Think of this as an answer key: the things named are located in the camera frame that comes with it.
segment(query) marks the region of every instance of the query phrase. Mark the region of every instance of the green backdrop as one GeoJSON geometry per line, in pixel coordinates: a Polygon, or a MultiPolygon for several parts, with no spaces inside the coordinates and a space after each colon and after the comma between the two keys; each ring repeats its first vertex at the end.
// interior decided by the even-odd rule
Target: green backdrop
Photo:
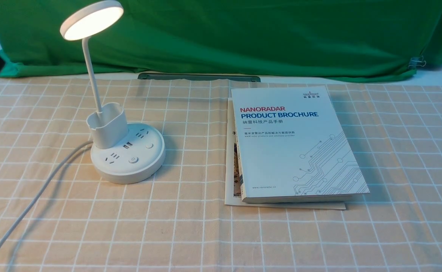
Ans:
{"type": "MultiPolygon", "coordinates": [[[[95,0],[0,0],[3,77],[86,73],[64,19],[95,0]]],[[[442,0],[120,0],[90,39],[95,72],[405,79],[412,57],[442,64],[442,0]]]]}

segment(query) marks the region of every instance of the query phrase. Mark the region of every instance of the beige tablecloth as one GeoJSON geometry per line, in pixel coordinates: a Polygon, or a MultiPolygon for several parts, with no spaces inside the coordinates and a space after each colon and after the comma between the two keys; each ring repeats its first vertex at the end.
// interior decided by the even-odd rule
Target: beige tablecloth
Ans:
{"type": "MultiPolygon", "coordinates": [[[[327,86],[371,191],[342,212],[223,204],[229,89],[288,85],[98,84],[104,103],[162,132],[165,165],[122,186],[80,153],[5,243],[0,271],[442,271],[441,87],[327,86]]],[[[86,80],[0,79],[0,238],[88,140],[94,110],[86,80]]]]}

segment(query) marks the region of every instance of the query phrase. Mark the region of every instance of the desk lamp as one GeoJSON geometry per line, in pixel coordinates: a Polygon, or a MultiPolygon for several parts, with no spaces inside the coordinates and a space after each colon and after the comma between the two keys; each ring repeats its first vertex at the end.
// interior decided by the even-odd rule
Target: desk lamp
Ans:
{"type": "Polygon", "coordinates": [[[114,24],[123,12],[122,5],[115,0],[93,3],[68,17],[60,27],[60,33],[68,41],[82,40],[97,107],[97,111],[86,119],[93,138],[90,152],[93,165],[107,181],[133,184],[147,179],[163,164],[164,138],[150,125],[128,124],[119,103],[102,105],[88,51],[90,37],[114,24]]]}

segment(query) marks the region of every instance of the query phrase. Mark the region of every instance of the brochure cover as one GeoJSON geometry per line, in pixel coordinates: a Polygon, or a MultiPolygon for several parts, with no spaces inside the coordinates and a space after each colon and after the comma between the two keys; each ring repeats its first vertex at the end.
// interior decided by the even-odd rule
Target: brochure cover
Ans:
{"type": "Polygon", "coordinates": [[[345,210],[343,202],[313,202],[313,203],[264,203],[251,204],[241,201],[241,184],[238,168],[238,153],[236,146],[236,131],[234,128],[233,101],[228,100],[228,137],[226,139],[226,188],[224,204],[231,206],[250,206],[264,208],[294,208],[318,210],[345,210]]]}
{"type": "Polygon", "coordinates": [[[324,86],[231,93],[243,202],[345,201],[369,193],[324,86]]]}

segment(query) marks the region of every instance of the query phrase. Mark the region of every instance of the clip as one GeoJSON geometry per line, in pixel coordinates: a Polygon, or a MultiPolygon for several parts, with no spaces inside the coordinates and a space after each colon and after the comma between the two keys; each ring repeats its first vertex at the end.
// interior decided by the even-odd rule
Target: clip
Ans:
{"type": "Polygon", "coordinates": [[[424,56],[420,57],[413,57],[410,59],[409,66],[407,67],[408,70],[416,69],[417,67],[424,67],[426,66],[427,62],[424,60],[424,56]]]}

